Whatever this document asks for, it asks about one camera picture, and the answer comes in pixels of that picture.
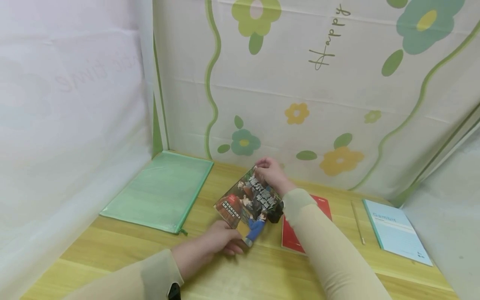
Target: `black watch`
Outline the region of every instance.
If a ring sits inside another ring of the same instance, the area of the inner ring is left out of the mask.
[[[168,292],[168,300],[181,300],[180,286],[178,283],[172,284],[170,292]]]

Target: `beige sleeve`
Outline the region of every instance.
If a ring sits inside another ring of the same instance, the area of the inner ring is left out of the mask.
[[[391,300],[368,263],[305,190],[292,190],[283,201],[285,217],[328,300]]]
[[[161,300],[183,279],[169,249],[97,279],[68,295],[68,300]]]

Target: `flower pattern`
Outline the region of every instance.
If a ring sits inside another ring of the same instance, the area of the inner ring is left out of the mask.
[[[382,112],[379,110],[371,110],[365,116],[365,124],[375,123],[382,117]]]
[[[362,152],[350,151],[348,147],[343,146],[325,153],[320,168],[326,175],[336,176],[342,172],[354,170],[363,158]]]
[[[403,36],[403,49],[408,54],[420,54],[449,35],[453,17],[465,0],[412,0],[396,23]]]
[[[232,16],[239,22],[239,32],[242,36],[252,36],[254,33],[265,36],[270,32],[272,22],[280,18],[281,8],[278,0],[261,0],[262,7],[252,6],[254,0],[237,0],[232,6]],[[254,11],[260,11],[260,16],[252,16]]]
[[[232,134],[232,152],[236,155],[251,156],[260,148],[260,139],[246,129],[240,129]]]
[[[251,54],[260,52],[264,36],[281,13],[278,0],[237,0],[233,4],[232,16],[239,22],[240,34],[250,37],[248,48]]]
[[[285,110],[285,116],[288,118],[288,124],[302,124],[305,119],[310,115],[306,103],[293,103],[288,109]]]

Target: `book title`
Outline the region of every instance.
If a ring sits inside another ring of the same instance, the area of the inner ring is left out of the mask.
[[[250,177],[248,180],[252,187],[258,192],[255,197],[263,206],[265,210],[271,209],[275,206],[275,199],[272,197],[269,191],[267,191],[261,183],[258,182],[255,176]]]
[[[234,216],[236,217],[237,219],[240,219],[240,215],[233,209],[233,207],[230,205],[230,203],[228,203],[227,201],[224,201],[222,203],[222,206],[228,211],[228,213],[231,215],[231,216]]]
[[[379,219],[396,222],[395,218],[391,218],[389,216],[383,216],[383,215],[379,215],[379,214],[376,214],[376,213],[373,213],[373,216],[376,217],[376,218],[379,218]]]

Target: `hand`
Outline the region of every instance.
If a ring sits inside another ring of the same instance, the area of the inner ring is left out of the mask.
[[[241,239],[241,234],[222,220],[216,221],[203,235],[172,248],[173,259],[183,280],[211,262],[215,253],[242,254],[243,250],[235,243]]]
[[[258,160],[255,165],[257,166],[255,174],[263,177],[280,197],[283,198],[286,193],[296,188],[273,158],[264,157]]]
[[[200,246],[204,247],[208,255],[213,256],[220,251],[231,256],[243,254],[242,248],[236,243],[242,239],[241,234],[238,230],[230,228],[230,225],[223,220],[213,223],[199,239],[201,239]]]

